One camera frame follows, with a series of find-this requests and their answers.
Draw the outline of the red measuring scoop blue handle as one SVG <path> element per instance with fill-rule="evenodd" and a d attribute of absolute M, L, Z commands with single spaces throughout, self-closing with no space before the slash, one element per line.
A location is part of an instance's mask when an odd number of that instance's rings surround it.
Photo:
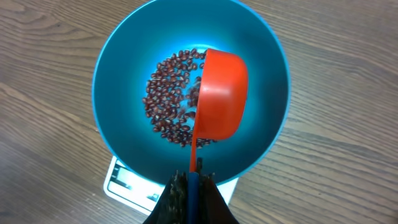
<path fill-rule="evenodd" d="M 187 223 L 198 220 L 200 175 L 197 167 L 197 139 L 230 138 L 241 122 L 248 92 L 248 71 L 235 54 L 215 49 L 206 51 L 197 111 L 193 127 L 188 174 Z"/>

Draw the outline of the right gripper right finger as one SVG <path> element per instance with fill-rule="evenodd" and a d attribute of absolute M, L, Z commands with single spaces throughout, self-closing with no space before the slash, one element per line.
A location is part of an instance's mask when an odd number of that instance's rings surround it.
<path fill-rule="evenodd" d="M 199 224 L 239 224 L 229 210 L 224 198 L 213 182 L 213 174 L 202 174 L 203 159 L 197 159 L 199 173 L 198 217 Z"/>

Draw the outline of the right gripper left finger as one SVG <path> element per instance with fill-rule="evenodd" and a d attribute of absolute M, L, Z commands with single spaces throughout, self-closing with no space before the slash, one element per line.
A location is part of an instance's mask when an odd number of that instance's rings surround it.
<path fill-rule="evenodd" d="M 167 182 L 156 206 L 143 224 L 186 224 L 188 181 L 176 171 Z"/>

